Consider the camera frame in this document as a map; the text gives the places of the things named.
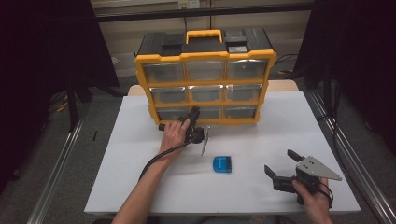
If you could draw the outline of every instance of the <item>hand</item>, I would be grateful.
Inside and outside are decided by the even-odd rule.
[[[163,140],[161,141],[161,147],[158,154],[168,150],[171,147],[178,147],[184,143],[186,138],[186,131],[189,128],[190,120],[184,121],[183,125],[178,121],[171,121],[165,124]],[[171,163],[175,160],[181,153],[181,150],[176,150],[163,156],[161,159]]]
[[[326,186],[329,186],[327,178],[321,178],[320,182]],[[292,184],[296,191],[303,197],[305,203],[305,210],[308,220],[312,224],[330,224],[332,220],[329,215],[329,200],[326,196],[320,192],[312,195],[306,189],[306,187],[296,180],[292,181]],[[320,184],[320,189],[325,193],[329,193],[329,190]]]

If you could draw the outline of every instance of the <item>human arm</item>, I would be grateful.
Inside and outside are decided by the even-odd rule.
[[[320,189],[329,193],[329,190],[323,186],[329,186],[329,180],[327,178],[321,178],[320,183]],[[304,199],[305,211],[310,223],[332,224],[329,214],[329,199],[320,192],[312,195],[303,184],[296,180],[293,180],[292,184]]]
[[[158,154],[171,147],[177,147],[183,144],[186,136],[186,130],[189,125],[189,119],[187,119],[183,125],[181,125],[181,122],[175,121],[166,123],[163,140],[161,141]],[[180,153],[181,150],[176,150],[159,158],[156,162],[150,165],[132,190],[131,194],[125,200],[120,211],[116,214],[113,223],[146,223],[149,215],[149,209],[161,178],[163,177],[166,169],[180,155]]]

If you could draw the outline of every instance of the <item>yellow storage organizer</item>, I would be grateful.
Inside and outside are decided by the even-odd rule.
[[[156,124],[201,108],[198,123],[255,123],[276,54],[262,28],[146,34],[135,58]]]

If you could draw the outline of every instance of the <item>wire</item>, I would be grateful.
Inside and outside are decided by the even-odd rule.
[[[287,59],[289,59],[289,58],[291,58],[291,57],[294,57],[294,56],[297,56],[298,54],[285,54],[285,55],[282,55],[282,56],[280,56],[277,60],[276,60],[276,62],[275,62],[275,64],[279,64],[279,63],[283,63],[283,62],[285,62]]]
[[[347,172],[347,167],[345,166],[343,160],[341,159],[340,156],[340,152],[337,146],[337,131],[338,131],[338,106],[340,104],[341,101],[341,89],[339,87],[339,83],[336,82],[335,83],[335,90],[334,90],[334,105],[332,107],[332,116],[334,119],[334,125],[332,127],[332,145],[334,147],[334,154],[336,156],[336,159],[338,160],[341,169],[343,170],[345,177],[349,179],[349,181],[352,183],[352,185],[355,187],[356,191],[359,193],[359,195],[363,198],[364,202],[367,204],[367,206],[369,207],[370,211],[372,212],[373,216],[375,217],[376,221],[381,224],[380,218],[378,217],[378,215],[376,214],[375,210],[373,209],[373,207],[369,204],[369,202],[367,201],[366,197],[364,197],[363,193],[361,192],[361,190],[358,188],[358,185],[356,184],[355,180],[349,176],[348,172]]]
[[[334,200],[334,195],[332,194],[332,191],[329,189],[329,187],[327,187],[327,185],[320,183],[321,185],[323,185],[324,187],[326,187],[326,189],[329,191],[329,193],[326,193],[325,191],[318,189],[318,192],[323,194],[324,196],[326,196],[326,198],[329,200],[329,208],[332,208],[332,201]]]
[[[209,1],[209,7],[212,7],[212,0]],[[212,15],[209,16],[209,30],[212,29]]]
[[[184,19],[184,30],[187,33],[187,19],[186,19],[186,17],[183,17],[183,19]]]
[[[186,147],[187,145],[191,144],[191,143],[195,140],[195,138],[197,138],[197,136],[198,136],[198,134],[196,134],[196,135],[195,135],[190,141],[188,141],[187,143],[183,143],[183,144],[181,144],[181,145],[178,146],[178,147],[171,147],[171,148],[167,149],[166,151],[164,151],[164,152],[162,152],[162,153],[156,155],[154,158],[152,158],[152,159],[146,164],[145,168],[144,168],[143,171],[142,171],[142,174],[140,174],[139,180],[143,177],[143,175],[146,173],[146,171],[148,170],[148,168],[150,167],[150,165],[152,165],[152,163],[154,163],[155,161],[157,161],[159,158],[163,157],[164,155],[167,155],[167,154],[169,154],[169,153],[171,153],[171,152],[174,152],[174,151],[176,151],[176,150],[178,150],[178,149],[180,149],[180,148]]]

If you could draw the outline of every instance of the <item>blue tape measure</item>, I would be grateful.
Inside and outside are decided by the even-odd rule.
[[[230,156],[217,156],[213,160],[213,169],[216,173],[230,173],[233,169]]]

